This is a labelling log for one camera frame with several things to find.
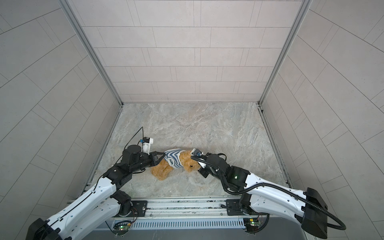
tiled wall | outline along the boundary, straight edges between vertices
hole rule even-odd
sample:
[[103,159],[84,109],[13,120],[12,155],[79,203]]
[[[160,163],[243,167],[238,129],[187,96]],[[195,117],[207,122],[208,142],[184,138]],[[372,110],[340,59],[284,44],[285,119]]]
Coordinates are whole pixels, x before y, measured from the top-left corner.
[[69,3],[123,102],[258,101],[301,5]]
[[81,193],[119,104],[56,0],[0,1],[0,56],[0,236],[21,240]]
[[384,237],[384,1],[314,0],[263,104],[294,188]]

stone-patterned surface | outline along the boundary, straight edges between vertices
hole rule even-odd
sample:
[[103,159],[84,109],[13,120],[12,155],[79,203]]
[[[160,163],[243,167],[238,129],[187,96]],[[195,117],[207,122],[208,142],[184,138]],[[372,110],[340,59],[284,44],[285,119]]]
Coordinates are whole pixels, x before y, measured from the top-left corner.
[[[127,104],[100,162],[93,184],[121,156],[127,141],[141,127],[154,139],[151,151],[194,147],[204,153],[225,153],[230,165],[286,185],[255,103]],[[141,139],[138,133],[130,144]],[[221,183],[197,171],[174,169],[164,181],[146,170],[135,174],[121,190],[132,197],[228,195]]]

teddy bear's leg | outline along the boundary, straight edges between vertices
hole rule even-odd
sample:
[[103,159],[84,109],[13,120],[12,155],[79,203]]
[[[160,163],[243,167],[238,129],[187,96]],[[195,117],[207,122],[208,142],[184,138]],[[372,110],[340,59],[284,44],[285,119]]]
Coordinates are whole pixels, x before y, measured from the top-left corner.
[[180,162],[187,172],[198,170],[201,167],[198,162],[191,159],[191,151],[185,151],[180,153]]
[[167,178],[168,174],[173,170],[173,167],[169,165],[169,163],[163,159],[160,163],[151,168],[151,173],[160,181],[163,181]]

teddy bear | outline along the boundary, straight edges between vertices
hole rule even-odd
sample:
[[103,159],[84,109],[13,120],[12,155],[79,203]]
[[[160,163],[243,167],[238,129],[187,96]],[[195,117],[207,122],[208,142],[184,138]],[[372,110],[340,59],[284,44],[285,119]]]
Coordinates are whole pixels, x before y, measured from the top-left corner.
[[187,172],[198,170],[201,166],[198,162],[191,159],[191,150],[171,149],[164,152],[166,156],[160,163],[151,168],[151,173],[160,181],[167,178],[174,168],[183,167]]

teddy bear's head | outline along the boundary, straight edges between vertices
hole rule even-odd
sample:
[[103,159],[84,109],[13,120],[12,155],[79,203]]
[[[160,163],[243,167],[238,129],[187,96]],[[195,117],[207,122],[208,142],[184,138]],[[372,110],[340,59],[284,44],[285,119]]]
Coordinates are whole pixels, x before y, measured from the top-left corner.
[[187,172],[198,170],[201,167],[197,161],[191,159],[191,150],[180,153],[180,162]]

